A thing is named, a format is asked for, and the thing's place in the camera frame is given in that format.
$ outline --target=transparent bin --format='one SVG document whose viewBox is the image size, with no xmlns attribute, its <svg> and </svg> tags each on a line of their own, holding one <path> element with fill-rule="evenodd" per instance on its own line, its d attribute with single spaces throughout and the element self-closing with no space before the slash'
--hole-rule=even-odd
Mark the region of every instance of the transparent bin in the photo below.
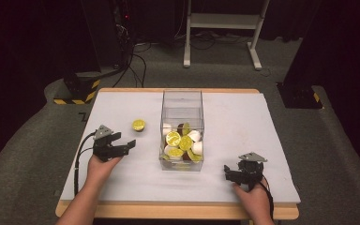
<svg viewBox="0 0 360 225">
<path fill-rule="evenodd" d="M 202 92 L 165 90 L 160 133 L 162 170 L 199 172 L 203 166 Z"/>
</svg>

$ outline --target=black equipment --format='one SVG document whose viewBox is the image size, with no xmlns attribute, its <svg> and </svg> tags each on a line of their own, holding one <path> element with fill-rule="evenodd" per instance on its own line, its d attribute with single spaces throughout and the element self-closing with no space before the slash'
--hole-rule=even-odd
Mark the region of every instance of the black equipment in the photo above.
<svg viewBox="0 0 360 225">
<path fill-rule="evenodd" d="M 93 154 L 101 161 L 108 161 L 110 158 L 127 156 L 129 150 L 136 146 L 136 140 L 128 142 L 125 145 L 113 146 L 112 142 L 121 138 L 121 133 L 113 133 L 109 128 L 101 125 L 95 135 L 93 144 Z"/>
<path fill-rule="evenodd" d="M 244 154 L 239 158 L 242 159 L 238 162 L 239 171 L 232 171 L 224 165 L 226 180 L 238 185 L 245 184 L 248 190 L 252 190 L 263 179 L 263 161 L 267 160 L 256 153 Z"/>
<path fill-rule="evenodd" d="M 56 104 L 87 104 L 99 80 L 124 71 L 134 45 L 128 0 L 45 1 L 52 60 L 63 82 Z"/>
</svg>

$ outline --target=table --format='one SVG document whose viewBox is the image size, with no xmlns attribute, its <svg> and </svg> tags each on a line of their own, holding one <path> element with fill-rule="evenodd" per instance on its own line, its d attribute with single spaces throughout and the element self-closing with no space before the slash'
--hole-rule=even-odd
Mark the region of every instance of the table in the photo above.
<svg viewBox="0 0 360 225">
<path fill-rule="evenodd" d="M 143 133 L 131 133 L 131 125 L 128 125 L 128 129 L 124 126 L 121 126 L 120 129 L 114 130 L 123 132 L 123 138 L 126 139 L 127 136 L 131 136 L 130 138 L 136 137 L 135 135 L 139 135 L 136 137 L 137 143 L 136 147 L 134 149 L 130 150 L 130 153 L 128 156 L 126 156 L 121 163 L 115 167 L 115 172 L 112 173 L 112 177 L 110 177 L 110 180 L 106 184 L 105 190 L 103 190 L 103 193 L 100 197 L 101 201 L 97 207 L 96 211 L 96 217 L 97 218 L 188 218 L 188 219 L 248 219 L 248 215 L 246 215 L 245 211 L 243 210 L 242 206 L 239 204 L 239 202 L 236 200 L 236 197 L 234 197 L 232 191 L 231 191 L 231 183 L 228 181 L 225 181 L 222 173 L 222 165 L 212 165 L 214 164 L 215 156 L 213 156 L 214 151 L 210 151 L 211 155 L 209 155 L 209 148 L 212 149 L 212 147 L 209 147 L 209 142 L 213 143 L 215 139 L 209 139 L 209 135 L 212 135 L 212 129 L 211 126 L 213 126 L 215 123 L 219 123 L 219 121 L 213 122 L 210 118 L 212 118 L 210 112 L 214 112 L 211 110 L 211 107 L 215 107 L 215 105 L 212 105 L 212 101 L 214 101 L 215 98 L 250 98 L 252 96 L 256 98 L 262 98 L 263 94 L 259 94 L 259 91 L 255 89 L 199 89 L 202 90 L 203 95 L 203 102 L 204 102 L 204 117 L 205 117 L 205 136 L 204 136 L 204 142 L 206 143 L 204 146 L 205 148 L 205 162 L 202 166 L 201 172 L 162 172 L 164 177 L 168 179 L 168 177 L 180 177 L 179 179 L 187 179 L 190 180 L 189 182 L 192 183 L 192 179 L 200 179 L 203 177 L 214 177 L 214 180 L 209 180 L 209 183 L 213 188 L 217 188 L 217 191 L 220 191 L 220 196 L 217 194 L 214 194 L 213 192 L 215 190 L 210 190 L 210 187 L 203 187 L 203 191 L 213 191 L 213 195 L 211 196 L 203 196 L 203 194 L 200 194 L 201 197 L 198 197 L 198 200 L 188 199 L 187 197 L 174 197 L 174 196 L 167 196 L 165 195 L 165 191 L 167 191 L 168 188 L 173 189 L 173 186 L 166 185 L 165 189 L 159 189 L 161 188 L 161 184 L 159 182 L 165 182 L 164 181 L 156 181 L 154 180 L 154 175 L 150 173 L 160 173 L 160 164 L 158 162 L 158 148 L 159 148 L 159 137 L 157 137 L 157 141 L 153 141 L 152 138 L 149 136 L 151 134 L 159 134 L 159 124 L 157 123 L 156 127 L 154 128 L 154 121 L 160 120 L 160 109 L 155 109 L 155 106 L 158 105 L 158 102 L 161 103 L 161 93 L 164 89 L 161 88 L 144 88 L 144 89 L 138 89 L 138 88 L 103 88 L 98 92 L 95 105 L 92 109 L 92 112 L 89 116 L 89 121 L 86 125 L 85 132 L 82 136 L 84 138 L 87 136 L 91 131 L 94 131 L 98 127 L 99 123 L 104 122 L 104 125 L 107 127 L 115 127 L 119 126 L 120 123 L 127 123 L 126 120 L 133 118 L 136 114 L 141 115 L 143 114 L 146 120 L 146 128 Z M 132 105 L 134 103 L 132 99 L 138 99 L 140 102 L 138 102 L 137 105 Z M 113 102 L 128 102 L 128 104 L 115 104 L 112 105 Z M 217 102 L 218 104 L 235 104 L 239 103 L 242 104 L 242 102 L 230 102 L 228 100 L 226 101 L 220 101 Z M 144 107 L 143 104 L 147 104 L 150 106 L 151 109 L 148 109 Z M 269 116 L 268 109 L 266 108 L 266 102 L 262 102 L 262 107 L 266 110 L 260 111 L 262 113 L 259 116 Z M 109 119 L 110 116 L 115 117 L 117 113 L 119 113 L 119 109 L 127 109 L 127 113 L 123 114 L 123 117 L 121 117 L 121 120 L 118 119 Z M 155 111 L 154 114 L 157 114 L 157 118 L 150 118 L 149 111 Z M 239 111 L 230 110 L 229 113 L 239 113 Z M 270 120 L 266 121 L 264 120 L 268 127 L 270 129 L 273 129 L 274 126 L 272 125 L 271 117 Z M 267 132 L 267 130 L 255 130 L 257 133 L 259 132 Z M 279 141 L 277 140 L 278 136 L 276 132 L 274 132 L 274 143 L 278 144 Z M 144 146 L 152 146 L 152 151 L 156 152 L 156 156 L 146 157 L 143 156 L 143 154 L 147 154 L 147 150 L 143 149 Z M 259 152 L 259 149 L 256 148 L 255 151 L 258 154 L 262 154 Z M 279 145 L 278 151 L 283 155 L 283 151 Z M 289 172 L 288 165 L 286 163 L 285 159 L 285 171 L 282 171 L 280 168 L 276 166 L 276 160 L 273 159 L 274 156 L 276 158 L 281 158 L 281 154 L 272 155 L 272 158 L 267 157 L 268 160 L 271 160 L 271 163 L 273 163 L 272 167 L 269 166 L 269 164 L 264 165 L 264 174 L 268 178 L 272 193 L 275 199 L 275 210 L 274 210 L 274 219 L 296 219 L 298 218 L 299 212 L 297 208 L 297 204 L 300 203 L 300 199 L 298 197 L 298 194 L 295 192 L 295 188 L 293 186 L 292 177 L 290 174 L 285 174 Z M 80 187 L 83 185 L 84 178 L 85 178 L 85 170 L 86 170 L 86 163 L 88 160 L 88 156 L 83 156 L 80 167 Z M 229 159 L 226 159 L 224 157 L 222 158 L 224 163 L 229 163 L 230 167 L 236 166 L 233 163 L 236 163 L 239 158 L 237 158 L 239 155 L 229 156 Z M 143 166 L 143 168 L 137 168 L 137 165 L 143 164 L 140 161 L 140 158 L 145 158 L 145 161 L 148 162 L 148 166 Z M 73 189 L 73 167 L 71 167 L 71 171 L 68 174 L 68 179 L 65 185 L 65 188 L 63 190 L 62 196 L 60 198 L 59 203 L 56 207 L 56 215 L 61 216 L 66 208 L 68 207 L 71 199 L 73 198 L 73 195 L 71 195 L 72 189 Z M 129 170 L 137 169 L 137 171 L 146 171 L 146 173 L 143 175 L 142 178 L 138 178 L 141 180 L 143 184 L 138 184 L 141 187 L 143 187 L 143 190 L 145 193 L 147 193 L 145 196 L 137 196 L 137 193 L 134 193 L 132 195 L 129 194 L 130 191 L 132 191 L 130 188 L 124 188 L 122 185 L 126 185 L 127 187 L 134 187 L 136 183 L 133 183 L 133 185 L 127 184 L 127 182 L 135 182 L 134 180 L 131 181 L 132 177 L 136 176 L 135 173 L 128 173 Z M 219 175 L 217 174 L 209 174 L 210 171 L 218 171 Z M 286 193 L 283 194 L 285 197 L 281 197 L 282 194 L 276 193 L 278 186 L 278 181 L 276 177 L 273 177 L 272 173 L 284 173 L 284 175 L 278 177 L 279 183 L 283 185 L 282 179 L 288 180 L 287 184 L 290 185 L 290 187 L 283 187 L 284 189 L 289 189 L 291 191 L 291 194 L 287 196 Z M 148 179 L 152 179 L 151 184 L 149 184 L 148 180 L 143 180 L 144 178 L 148 177 Z M 163 193 L 162 196 L 157 196 L 155 191 L 158 191 L 159 193 Z"/>
</svg>

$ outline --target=wire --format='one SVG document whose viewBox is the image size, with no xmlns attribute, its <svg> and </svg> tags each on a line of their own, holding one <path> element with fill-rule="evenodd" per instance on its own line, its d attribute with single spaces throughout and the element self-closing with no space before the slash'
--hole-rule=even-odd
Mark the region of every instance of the wire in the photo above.
<svg viewBox="0 0 360 225">
<path fill-rule="evenodd" d="M 203 2 L 202 2 L 202 4 L 201 4 L 201 13 L 204 12 L 205 2 L 206 2 L 206 0 L 203 0 Z"/>
<path fill-rule="evenodd" d="M 222 37 L 216 37 L 216 39 L 217 39 L 216 42 L 218 44 L 239 44 L 239 43 L 248 42 L 251 39 L 251 37 L 247 37 L 244 40 L 240 40 L 241 38 L 243 38 L 242 36 L 237 37 L 235 40 L 219 40 L 219 38 L 222 38 Z"/>
<path fill-rule="evenodd" d="M 147 51 L 147 50 L 151 49 L 151 47 L 152 47 L 152 43 L 151 43 L 150 41 L 149 41 L 148 43 L 136 44 L 136 46 L 135 46 L 135 47 L 137 47 L 137 46 L 142 46 L 142 45 L 146 45 L 146 44 L 148 44 L 148 47 L 147 47 L 146 49 L 144 49 L 144 50 L 140 50 L 140 51 L 135 51 L 135 53 L 142 53 L 142 52 L 145 52 L 145 51 Z"/>
<path fill-rule="evenodd" d="M 179 25 L 179 29 L 177 30 L 177 33 L 174 35 L 174 38 L 177 37 L 177 35 L 180 33 L 181 27 L 183 26 L 183 20 L 184 20 L 184 14 L 186 11 L 186 0 L 183 0 L 183 12 L 182 12 L 182 16 L 181 16 L 181 22 Z"/>
<path fill-rule="evenodd" d="M 93 133 L 90 133 L 89 135 L 87 135 L 81 145 L 80 145 L 80 148 L 78 149 L 78 153 L 77 153 L 77 158 L 75 159 L 75 171 L 74 171 L 74 197 L 78 194 L 78 191 L 79 191 L 79 169 L 80 169 L 80 157 L 81 157 L 81 154 L 86 151 L 86 150 L 89 150 L 89 149 L 85 149 L 83 151 L 81 151 L 83 149 L 83 145 L 84 143 L 92 136 L 94 136 L 96 134 L 96 132 L 93 132 Z"/>
<path fill-rule="evenodd" d="M 177 36 L 174 38 L 174 40 L 178 40 L 178 39 L 182 39 L 185 38 L 187 34 L 181 35 L 181 36 Z"/>
<path fill-rule="evenodd" d="M 131 61 L 133 60 L 133 51 L 134 51 L 134 46 L 132 48 L 132 54 L 130 55 L 130 59 L 127 61 L 127 65 L 126 65 L 126 68 L 124 69 L 124 72 L 122 72 L 121 76 L 119 77 L 118 81 L 116 81 L 116 83 L 112 86 L 112 87 L 115 87 L 121 80 L 122 78 L 124 77 L 125 73 L 128 71 L 129 67 L 130 67 L 130 64 L 131 64 Z"/>
<path fill-rule="evenodd" d="M 212 42 L 209 46 L 207 46 L 205 48 L 200 48 L 200 47 L 196 47 L 193 44 L 189 44 L 192 48 L 197 49 L 197 50 L 208 50 L 208 49 L 212 48 L 216 43 L 215 38 L 211 34 L 202 34 L 201 36 L 197 36 L 197 37 L 198 37 L 199 41 L 211 41 Z"/>
<path fill-rule="evenodd" d="M 134 77 L 134 81 L 135 81 L 135 85 L 137 87 L 137 80 L 139 80 L 140 83 L 142 83 L 142 81 L 140 80 L 139 76 L 137 75 L 137 73 L 133 70 L 133 68 L 129 67 L 130 70 L 133 72 L 133 77 Z"/>
<path fill-rule="evenodd" d="M 262 188 L 264 189 L 265 193 L 267 194 L 267 198 L 270 204 L 270 216 L 271 219 L 273 219 L 273 214 L 274 214 L 274 199 L 273 196 L 271 195 L 271 191 L 270 191 L 270 184 L 268 184 L 268 180 L 267 178 L 265 178 L 265 176 L 262 176 L 265 180 L 265 182 L 267 182 L 267 187 L 265 187 L 265 185 L 259 181 L 259 184 L 262 186 Z"/>
<path fill-rule="evenodd" d="M 142 73 L 142 81 L 141 81 L 142 87 L 144 87 L 145 71 L 147 70 L 147 64 L 145 63 L 145 60 L 141 56 L 139 56 L 138 54 L 132 54 L 132 55 L 140 58 L 142 60 L 142 62 L 144 63 L 144 72 Z"/>
<path fill-rule="evenodd" d="M 91 150 L 91 149 L 93 149 L 93 147 L 84 149 L 83 151 L 81 151 L 80 155 L 81 155 L 82 153 L 86 152 L 87 150 Z"/>
</svg>

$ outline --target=white metal frame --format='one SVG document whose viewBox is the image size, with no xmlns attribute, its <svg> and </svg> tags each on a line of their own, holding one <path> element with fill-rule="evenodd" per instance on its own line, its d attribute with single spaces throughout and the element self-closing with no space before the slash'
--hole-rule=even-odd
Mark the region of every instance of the white metal frame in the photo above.
<svg viewBox="0 0 360 225">
<path fill-rule="evenodd" d="M 263 0 L 262 11 L 259 15 L 234 15 L 234 14 L 208 14 L 208 13 L 192 13 L 191 0 L 188 0 L 187 9 L 187 33 L 186 46 L 184 51 L 184 67 L 191 66 L 191 49 L 190 49 L 190 32 L 191 27 L 203 28 L 227 28 L 227 29 L 246 29 L 255 30 L 252 42 L 247 43 L 247 49 L 253 61 L 256 70 L 262 69 L 259 56 L 256 53 L 256 44 L 259 34 L 262 30 L 265 12 L 267 11 L 270 0 Z"/>
</svg>

